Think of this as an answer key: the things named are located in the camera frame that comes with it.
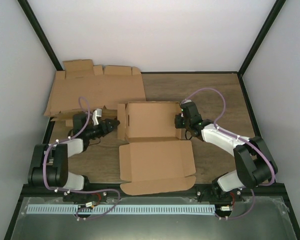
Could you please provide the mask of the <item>brown cardboard box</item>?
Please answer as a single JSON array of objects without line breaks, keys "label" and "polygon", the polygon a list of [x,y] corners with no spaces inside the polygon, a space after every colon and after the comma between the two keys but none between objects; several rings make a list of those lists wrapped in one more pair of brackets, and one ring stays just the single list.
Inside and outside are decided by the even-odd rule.
[{"label": "brown cardboard box", "polygon": [[117,106],[121,190],[131,196],[186,191],[196,182],[192,143],[175,127],[178,102],[141,101]]}]

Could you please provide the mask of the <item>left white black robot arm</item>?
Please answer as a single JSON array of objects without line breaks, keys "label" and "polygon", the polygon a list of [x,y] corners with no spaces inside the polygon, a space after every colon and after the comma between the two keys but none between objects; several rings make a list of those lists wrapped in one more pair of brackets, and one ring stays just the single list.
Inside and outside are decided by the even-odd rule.
[{"label": "left white black robot arm", "polygon": [[90,146],[91,140],[105,137],[119,125],[117,119],[98,119],[98,111],[92,115],[77,113],[72,117],[72,135],[52,144],[37,144],[34,147],[28,172],[28,184],[45,187],[55,192],[64,189],[74,191],[79,201],[87,202],[92,196],[89,179],[69,171],[69,158],[81,154]]}]

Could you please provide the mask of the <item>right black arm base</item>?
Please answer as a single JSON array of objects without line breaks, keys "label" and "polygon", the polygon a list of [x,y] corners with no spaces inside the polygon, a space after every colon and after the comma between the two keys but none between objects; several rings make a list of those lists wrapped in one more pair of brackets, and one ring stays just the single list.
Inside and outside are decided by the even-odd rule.
[{"label": "right black arm base", "polygon": [[198,202],[210,202],[215,204],[231,204],[233,201],[241,201],[242,198],[235,191],[222,191],[216,182],[210,184],[196,184],[195,192]]}]

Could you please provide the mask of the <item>black aluminium frame rail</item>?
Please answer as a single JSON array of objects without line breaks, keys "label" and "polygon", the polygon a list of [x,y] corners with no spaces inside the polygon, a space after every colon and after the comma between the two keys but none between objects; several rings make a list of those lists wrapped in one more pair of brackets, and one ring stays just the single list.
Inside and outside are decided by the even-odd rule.
[{"label": "black aluminium frame rail", "polygon": [[[107,199],[118,197],[129,198],[130,195],[124,193],[120,188],[118,183],[109,183],[106,189],[98,190],[100,192],[104,191],[104,195],[107,193]],[[142,194],[141,197],[183,197],[183,198],[195,198],[197,199],[197,193],[195,185],[188,190],[180,190],[173,192],[164,192],[164,193],[147,193]],[[283,199],[288,199],[288,193],[286,187],[283,183],[274,183],[271,186],[258,186],[253,190],[255,196],[257,197],[282,197]],[[21,190],[20,196],[25,197],[62,197],[63,192],[54,192],[53,190],[48,190],[43,187],[34,187],[28,184],[25,184]]]}]

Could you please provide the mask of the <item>stack of flat cardboard blanks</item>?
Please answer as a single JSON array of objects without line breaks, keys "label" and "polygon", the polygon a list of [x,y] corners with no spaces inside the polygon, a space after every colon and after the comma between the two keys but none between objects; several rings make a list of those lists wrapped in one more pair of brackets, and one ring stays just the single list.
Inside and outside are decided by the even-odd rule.
[{"label": "stack of flat cardboard blanks", "polygon": [[94,65],[91,59],[64,61],[64,70],[55,73],[44,115],[55,121],[68,121],[86,108],[79,97],[88,101],[91,110],[105,108],[108,116],[118,104],[145,101],[142,74],[135,66]]}]

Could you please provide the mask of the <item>grey metal base plate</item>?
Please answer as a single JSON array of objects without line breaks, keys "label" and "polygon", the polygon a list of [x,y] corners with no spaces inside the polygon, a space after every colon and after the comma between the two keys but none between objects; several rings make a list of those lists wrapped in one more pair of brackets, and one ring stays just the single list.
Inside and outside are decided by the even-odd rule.
[{"label": "grey metal base plate", "polygon": [[[22,201],[13,240],[295,240],[281,197],[244,197],[228,219],[218,215],[27,214],[29,204],[77,205],[62,198]],[[183,197],[127,197],[118,205],[209,205]]]}]

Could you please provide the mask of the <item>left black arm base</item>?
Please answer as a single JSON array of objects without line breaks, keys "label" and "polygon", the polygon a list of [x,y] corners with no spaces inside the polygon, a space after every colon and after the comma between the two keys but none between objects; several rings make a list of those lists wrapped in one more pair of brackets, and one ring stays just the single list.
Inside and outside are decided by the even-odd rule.
[{"label": "left black arm base", "polygon": [[[106,189],[109,185],[106,183],[91,183],[85,191],[95,191]],[[63,195],[64,202],[72,202],[75,204],[83,204],[87,202],[105,202],[107,200],[107,193],[104,191],[98,193],[70,193]]]}]

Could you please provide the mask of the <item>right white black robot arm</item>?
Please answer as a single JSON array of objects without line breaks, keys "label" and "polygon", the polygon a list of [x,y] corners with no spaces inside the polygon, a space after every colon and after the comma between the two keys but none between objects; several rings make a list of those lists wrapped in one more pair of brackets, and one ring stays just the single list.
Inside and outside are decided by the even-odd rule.
[{"label": "right white black robot arm", "polygon": [[202,119],[196,104],[191,100],[182,102],[179,106],[181,113],[174,119],[177,129],[185,129],[192,138],[213,144],[234,157],[235,170],[212,182],[212,195],[215,200],[226,200],[234,189],[265,186],[265,181],[270,185],[274,183],[278,167],[266,142],[260,136],[240,136],[219,127],[209,119]]}]

